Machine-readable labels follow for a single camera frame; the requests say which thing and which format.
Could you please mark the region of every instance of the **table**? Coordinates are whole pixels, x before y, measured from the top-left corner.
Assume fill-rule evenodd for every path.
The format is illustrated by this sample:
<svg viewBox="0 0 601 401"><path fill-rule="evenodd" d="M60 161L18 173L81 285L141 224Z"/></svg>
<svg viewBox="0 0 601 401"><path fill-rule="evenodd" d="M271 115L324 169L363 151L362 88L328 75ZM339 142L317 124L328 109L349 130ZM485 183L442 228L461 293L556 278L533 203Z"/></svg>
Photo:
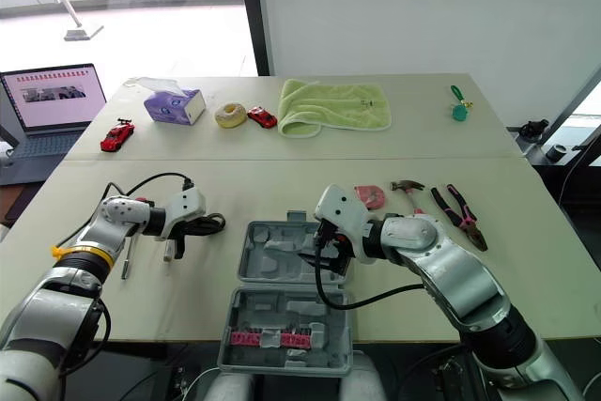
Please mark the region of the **table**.
<svg viewBox="0 0 601 401"><path fill-rule="evenodd" d="M307 82L315 78L301 78ZM386 94L393 124L386 131L323 128L314 139L290 139L257 124L224 130L215 111L228 102L262 105L274 114L285 79L215 77L178 79L201 88L207 110L190 126L153 122L144 108L150 91L122 86L73 146L67 160L329 160L446 157L520 157L519 148L468 74L319 77L323 84L375 83ZM457 122L451 110L458 85L473 101L470 118ZM133 119L135 134L116 154L100 152L100 140L118 117Z"/></svg>
<svg viewBox="0 0 601 401"><path fill-rule="evenodd" d="M476 251L451 226L430 193L416 193L416 199L443 221L453 240L483 259L543 337L592 336L601 331L601 277L593 261L528 163L503 157L63 162L1 245L0 316L51 267L50 246L87 217L108 180L127 188L166 170L192 177L207 196L208 210L225 215L227 227L211 237L187 238L184 259L171 264L162 262L163 243L141 237L130 278L120 280L121 257L104 288L113 317L112 340L219 340L232 290L240 284L236 271L249 221L283 221L289 209L311 213L333 182L350 190L355 184L386 187L398 178L439 188L453 182L465 195L479 217L490 248L487 253ZM179 188L179 179L166 178L151 182L139 195L160 204ZM384 211L410 213L402 193L386 194L380 216ZM370 266L354 262L349 276L346 288L358 300L417 281L408 270L384 261ZM424 292L364 307L354 315L353 324L359 341L458 338Z"/></svg>

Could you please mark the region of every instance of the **toy car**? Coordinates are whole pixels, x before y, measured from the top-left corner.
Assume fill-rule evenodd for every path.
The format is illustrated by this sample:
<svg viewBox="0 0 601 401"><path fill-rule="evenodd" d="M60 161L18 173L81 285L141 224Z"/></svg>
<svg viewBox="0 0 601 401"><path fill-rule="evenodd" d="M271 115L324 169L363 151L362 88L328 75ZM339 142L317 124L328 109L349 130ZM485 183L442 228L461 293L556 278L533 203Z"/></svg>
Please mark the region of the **toy car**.
<svg viewBox="0 0 601 401"><path fill-rule="evenodd" d="M135 126L131 124L131 119L119 118L118 121L119 124L110 129L106 138L100 141L100 149L104 152L117 152L125 140L133 134Z"/></svg>
<svg viewBox="0 0 601 401"><path fill-rule="evenodd" d="M253 121L258 122L258 124L263 129L271 129L272 127L275 127L278 123L277 118L270 112L265 110L263 107L251 108L248 111L247 116Z"/></svg>

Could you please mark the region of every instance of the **hammer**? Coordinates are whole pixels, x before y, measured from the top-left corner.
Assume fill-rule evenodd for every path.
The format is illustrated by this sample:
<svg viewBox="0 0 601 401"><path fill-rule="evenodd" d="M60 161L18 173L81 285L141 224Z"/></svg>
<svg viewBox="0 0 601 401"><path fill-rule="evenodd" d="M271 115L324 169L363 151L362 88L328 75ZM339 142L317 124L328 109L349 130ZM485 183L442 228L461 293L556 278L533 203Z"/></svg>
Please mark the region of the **hammer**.
<svg viewBox="0 0 601 401"><path fill-rule="evenodd" d="M409 198L409 202L413 206L413 213L424 213L421 208L418 208L415 204L415 200L411 195L413 193L413 189L423 190L424 185L420 182L416 182L414 180L399 180L398 182L391 182L391 190L403 190L407 197Z"/></svg>

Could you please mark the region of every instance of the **white wall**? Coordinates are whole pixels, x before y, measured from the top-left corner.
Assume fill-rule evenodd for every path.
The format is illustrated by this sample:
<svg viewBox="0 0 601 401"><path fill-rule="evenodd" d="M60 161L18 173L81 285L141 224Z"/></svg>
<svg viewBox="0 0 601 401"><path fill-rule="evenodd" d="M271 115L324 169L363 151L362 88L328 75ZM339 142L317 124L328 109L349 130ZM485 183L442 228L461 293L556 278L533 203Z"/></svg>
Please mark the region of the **white wall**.
<svg viewBox="0 0 601 401"><path fill-rule="evenodd" d="M468 72L507 126L553 120L601 65L601 0L262 3L274 74Z"/></svg>

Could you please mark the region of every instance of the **green keychain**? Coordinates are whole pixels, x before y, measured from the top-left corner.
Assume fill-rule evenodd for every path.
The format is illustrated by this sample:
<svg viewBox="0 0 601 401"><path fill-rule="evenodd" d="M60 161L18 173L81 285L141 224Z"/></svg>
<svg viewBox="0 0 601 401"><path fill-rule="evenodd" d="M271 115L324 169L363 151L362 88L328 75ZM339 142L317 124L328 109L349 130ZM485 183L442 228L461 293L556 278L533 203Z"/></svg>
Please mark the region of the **green keychain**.
<svg viewBox="0 0 601 401"><path fill-rule="evenodd" d="M468 113L470 112L468 109L471 108L473 103L465 101L463 93L456 85L451 85L451 91L453 91L453 94L455 94L455 97L460 102L459 105L453 107L453 119L455 121L465 121L468 118Z"/></svg>

